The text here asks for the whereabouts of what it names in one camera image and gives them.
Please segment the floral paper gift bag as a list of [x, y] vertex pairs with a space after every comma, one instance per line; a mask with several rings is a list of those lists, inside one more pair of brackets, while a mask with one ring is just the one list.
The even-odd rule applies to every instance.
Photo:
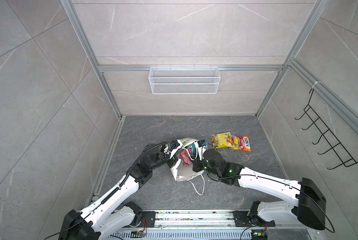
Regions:
[[195, 192], [202, 196], [205, 191], [205, 186], [201, 191], [198, 191], [192, 180], [200, 177], [205, 184], [203, 173], [205, 172], [203, 166], [203, 154], [207, 150], [206, 142], [204, 140], [196, 140], [193, 138], [184, 138], [172, 141], [169, 148], [165, 150], [168, 155], [168, 166], [177, 182], [189, 182]]

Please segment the yellow green snack packet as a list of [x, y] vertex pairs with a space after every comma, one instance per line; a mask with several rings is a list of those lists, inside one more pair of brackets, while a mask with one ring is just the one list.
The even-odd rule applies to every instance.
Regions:
[[230, 132], [211, 135], [212, 145], [217, 148], [233, 148], [235, 146]]

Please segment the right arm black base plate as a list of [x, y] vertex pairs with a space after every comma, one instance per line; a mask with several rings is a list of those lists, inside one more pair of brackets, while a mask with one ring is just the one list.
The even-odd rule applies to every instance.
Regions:
[[266, 222], [259, 217], [250, 217], [249, 211], [233, 211], [236, 227], [275, 227], [275, 222]]

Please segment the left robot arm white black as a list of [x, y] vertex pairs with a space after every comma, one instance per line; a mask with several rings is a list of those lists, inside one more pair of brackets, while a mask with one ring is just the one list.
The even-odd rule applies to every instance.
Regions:
[[138, 226], [142, 209], [133, 202], [124, 201], [147, 183], [154, 169], [174, 160], [182, 146], [179, 140], [146, 146], [114, 187], [84, 209], [66, 214], [58, 238], [103, 240], [125, 226]]

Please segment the purple snack packet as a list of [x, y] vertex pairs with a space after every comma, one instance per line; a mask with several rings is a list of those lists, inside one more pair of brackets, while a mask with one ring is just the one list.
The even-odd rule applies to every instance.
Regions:
[[184, 166], [192, 166], [192, 151], [189, 149], [184, 149], [179, 155], [178, 159], [181, 160], [181, 164]]

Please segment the orange pink Fox's candy packet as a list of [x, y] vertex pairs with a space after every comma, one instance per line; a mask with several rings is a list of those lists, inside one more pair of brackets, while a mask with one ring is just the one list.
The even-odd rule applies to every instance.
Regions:
[[230, 149], [251, 152], [251, 145], [248, 136], [232, 135], [232, 146]]

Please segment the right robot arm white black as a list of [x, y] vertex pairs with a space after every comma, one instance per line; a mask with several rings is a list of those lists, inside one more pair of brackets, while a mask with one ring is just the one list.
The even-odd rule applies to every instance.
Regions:
[[326, 230], [326, 198], [312, 180], [302, 178], [301, 181], [293, 181], [262, 174], [227, 162], [215, 149], [198, 151], [192, 163], [196, 172], [205, 171], [214, 181], [253, 189], [279, 199], [272, 203], [254, 202], [248, 213], [252, 224], [297, 220], [311, 229]]

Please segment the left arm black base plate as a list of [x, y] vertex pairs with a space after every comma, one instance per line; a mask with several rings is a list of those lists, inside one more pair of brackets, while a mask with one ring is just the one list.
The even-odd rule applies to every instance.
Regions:
[[156, 221], [156, 212], [154, 211], [143, 211], [136, 214], [136, 218], [131, 222], [130, 225], [125, 228], [154, 228]]

